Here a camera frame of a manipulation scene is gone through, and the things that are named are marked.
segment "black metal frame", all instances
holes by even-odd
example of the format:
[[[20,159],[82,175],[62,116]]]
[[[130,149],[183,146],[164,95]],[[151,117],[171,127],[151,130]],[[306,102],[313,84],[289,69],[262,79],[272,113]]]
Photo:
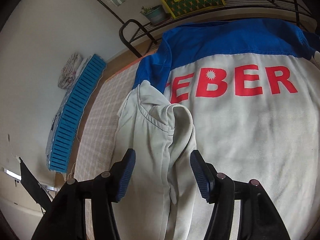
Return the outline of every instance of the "black metal frame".
[[[103,1],[101,0],[97,0],[100,4],[102,4],[104,6],[104,8],[106,8],[110,13],[112,13],[112,15],[114,17],[116,17],[116,19],[121,22],[122,24],[124,24],[124,21],[113,11],[111,10]]]
[[[235,8],[272,8],[272,9],[279,9],[279,10],[284,10],[284,11],[291,11],[296,13],[296,21],[289,21],[295,23],[298,27],[304,28],[306,31],[307,29],[301,24],[300,22],[300,17],[299,14],[308,16],[312,18],[312,14],[309,10],[301,6],[300,4],[297,3],[297,0],[294,0],[293,2],[287,1],[287,0],[225,0],[226,6],[225,7],[219,7],[219,8],[214,8],[214,9],[209,9],[205,11],[200,11],[200,12],[195,12],[190,15],[178,17],[178,18],[172,18],[164,21],[163,23],[160,23],[158,25],[152,26],[151,23],[147,23],[145,25],[142,25],[140,22],[134,19],[130,19],[126,21],[122,27],[119,30],[119,37],[120,40],[123,42],[123,44],[133,53],[135,54],[138,58],[142,57],[142,55],[132,46],[132,42],[136,41],[137,39],[142,38],[143,36],[147,35],[148,38],[151,40],[150,45],[146,51],[149,52],[150,49],[156,48],[155,45],[158,45],[159,39],[155,39],[151,33],[154,31],[157,31],[163,27],[166,27],[168,25],[171,25],[173,23],[179,22],[181,20],[188,19],[190,17],[206,14],[206,13],[211,13],[215,11],[221,11],[221,10],[228,10],[228,9],[235,9]],[[227,21],[233,21],[233,20],[240,20],[243,18],[233,18],[233,19],[228,19]],[[135,23],[138,26],[137,31],[134,33],[134,35],[127,40],[124,37],[124,29],[127,27],[129,23]]]
[[[56,232],[60,240],[86,240],[85,199],[91,199],[94,238],[120,240],[112,202],[125,195],[134,165],[135,151],[128,149],[122,161],[95,179],[69,179],[42,217],[32,240],[55,240]],[[217,173],[198,150],[191,153],[190,165],[202,197],[209,204],[215,203],[204,240],[229,240],[235,200],[241,200],[238,239],[290,240],[277,209],[257,180],[244,183]]]

